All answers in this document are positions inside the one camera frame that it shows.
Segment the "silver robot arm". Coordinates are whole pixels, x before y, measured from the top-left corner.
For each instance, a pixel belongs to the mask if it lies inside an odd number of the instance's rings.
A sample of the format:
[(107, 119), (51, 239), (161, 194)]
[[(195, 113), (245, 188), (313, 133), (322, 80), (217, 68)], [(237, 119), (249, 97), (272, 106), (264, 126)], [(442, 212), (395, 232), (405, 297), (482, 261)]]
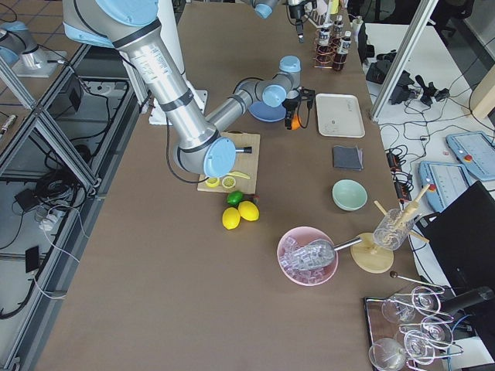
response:
[(215, 111), (205, 116), (161, 37), (157, 1), (65, 1), (63, 25), (79, 43), (125, 53), (166, 118), (176, 129), (176, 164), (195, 174), (220, 178), (234, 167), (236, 147), (222, 131), (255, 102), (278, 107), (298, 93), (301, 63), (285, 56), (270, 80), (245, 80)]
[[(262, 19), (267, 19), (278, 4), (276, 0), (249, 0), (244, 1), (250, 5), (255, 13)], [(285, 2), (285, 10), (289, 23), (295, 27), (299, 43), (304, 43), (304, 23), (307, 20), (306, 5), (316, 7), (316, 1), (288, 0)]]

